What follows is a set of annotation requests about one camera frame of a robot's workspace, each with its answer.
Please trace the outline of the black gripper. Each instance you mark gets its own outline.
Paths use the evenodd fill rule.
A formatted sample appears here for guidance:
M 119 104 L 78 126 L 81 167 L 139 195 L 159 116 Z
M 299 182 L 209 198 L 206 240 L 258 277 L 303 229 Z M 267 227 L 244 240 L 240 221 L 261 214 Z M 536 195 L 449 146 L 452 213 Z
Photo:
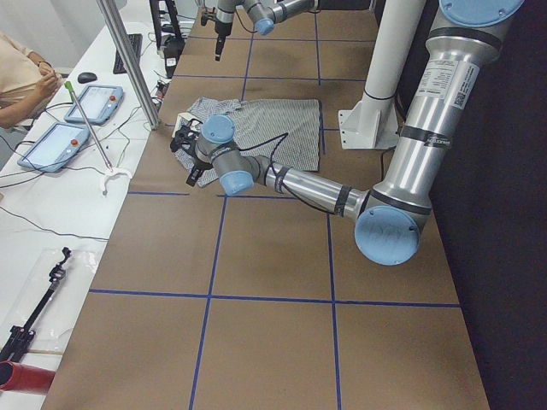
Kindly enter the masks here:
M 179 129 L 175 132 L 170 143 L 170 149 L 173 153 L 182 149 L 186 153 L 194 153 L 196 141 L 200 135 L 201 121 L 189 120 L 186 123 L 181 122 Z M 204 170 L 199 167 L 193 167 L 185 181 L 189 186 L 195 186 L 202 177 Z
M 225 37 L 222 35 L 230 35 L 232 33 L 232 23 L 217 20 L 215 22 L 215 32 L 218 34 L 215 44 L 215 60 L 219 61 L 225 45 Z

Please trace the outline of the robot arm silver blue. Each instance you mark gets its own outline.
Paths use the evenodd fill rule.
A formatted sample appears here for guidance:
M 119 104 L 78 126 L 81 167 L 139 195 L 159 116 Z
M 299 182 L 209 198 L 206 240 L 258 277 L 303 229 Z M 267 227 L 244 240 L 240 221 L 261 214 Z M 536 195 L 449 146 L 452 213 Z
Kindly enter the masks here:
M 242 6 L 254 24 L 254 28 L 261 35 L 269 34 L 274 26 L 288 20 L 294 15 L 317 10 L 319 1 L 294 0 L 281 1 L 273 5 L 265 5 L 262 1 L 219 1 L 215 8 L 215 32 L 217 40 L 215 46 L 215 60 L 221 60 L 226 38 L 232 33 L 232 24 L 236 8 Z
M 278 193 L 290 193 L 325 214 L 355 221 L 356 246 L 369 260 L 395 266 L 417 252 L 421 233 L 432 212 L 429 191 L 480 68 L 494 62 L 514 14 L 525 1 L 437 1 L 438 9 L 426 39 L 429 60 L 409 105 L 386 176 L 370 190 L 298 171 L 274 161 L 274 152 L 288 133 L 281 134 L 269 157 L 242 155 L 235 142 L 236 126 L 223 114 L 204 125 L 196 117 L 182 120 L 170 143 L 172 152 L 185 152 L 192 168 L 186 183 L 195 185 L 213 169 L 228 196 L 259 183 Z M 241 5 L 261 35 L 304 11 L 363 9 L 342 1 L 218 1 L 211 17 L 218 34 L 215 59 L 221 58 L 233 16 Z M 376 148 L 387 116 L 394 110 L 397 85 L 426 1 L 385 1 L 362 99 L 352 110 L 338 112 L 343 146 Z M 265 143 L 273 142 L 270 138 Z

